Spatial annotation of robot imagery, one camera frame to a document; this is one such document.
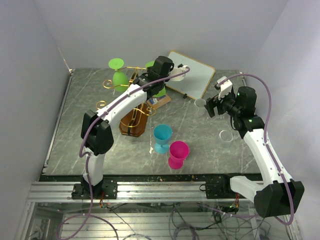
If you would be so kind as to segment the green wine glass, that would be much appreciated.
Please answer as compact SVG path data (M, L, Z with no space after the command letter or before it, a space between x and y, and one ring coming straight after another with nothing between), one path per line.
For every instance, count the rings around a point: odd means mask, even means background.
M112 77L112 84L115 91L123 93L128 89L129 80L126 74L122 71L124 61L121 58L113 58L108 62L110 69L115 70Z
M154 65L155 61L149 61L145 64L145 68L148 69L148 68L151 68L153 65ZM154 95L153 97L154 98L161 98L162 96L165 96L166 95L166 88L163 87L156 95Z

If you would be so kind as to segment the gold wine glass rack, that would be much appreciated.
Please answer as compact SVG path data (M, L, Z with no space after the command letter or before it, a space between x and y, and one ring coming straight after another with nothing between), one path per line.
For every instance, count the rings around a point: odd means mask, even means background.
M115 87L128 87L138 77L139 73L142 70L145 70L145 68L143 67L131 66L126 67L126 69L134 69L127 84L118 84L116 86L113 86L112 80L107 79L103 82L103 87L106 89L111 89ZM152 116L155 113L156 109L154 107L148 106L146 102L138 105L120 120L118 126L120 133L125 136L139 137L145 131L148 116Z

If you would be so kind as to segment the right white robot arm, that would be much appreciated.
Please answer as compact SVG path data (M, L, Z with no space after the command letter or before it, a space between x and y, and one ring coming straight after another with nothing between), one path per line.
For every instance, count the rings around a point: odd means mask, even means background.
M234 128L249 147L262 176L262 184L255 183L241 174L230 177L220 186L226 198L239 193L250 200L262 218L294 215L298 209L304 185L295 181L277 157L265 131L265 123L255 114L256 91L247 86L237 93L217 94L206 100L205 108L210 117L228 114Z

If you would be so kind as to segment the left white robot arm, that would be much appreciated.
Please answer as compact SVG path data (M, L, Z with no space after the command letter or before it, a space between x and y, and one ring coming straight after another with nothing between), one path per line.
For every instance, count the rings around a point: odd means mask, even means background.
M84 192L89 198L96 199L102 193L104 157L114 144L112 128L133 108L159 93L173 68L170 58L158 56L153 66L137 76L118 98L96 112L88 110L84 114L79 156L87 156L83 179L87 183Z

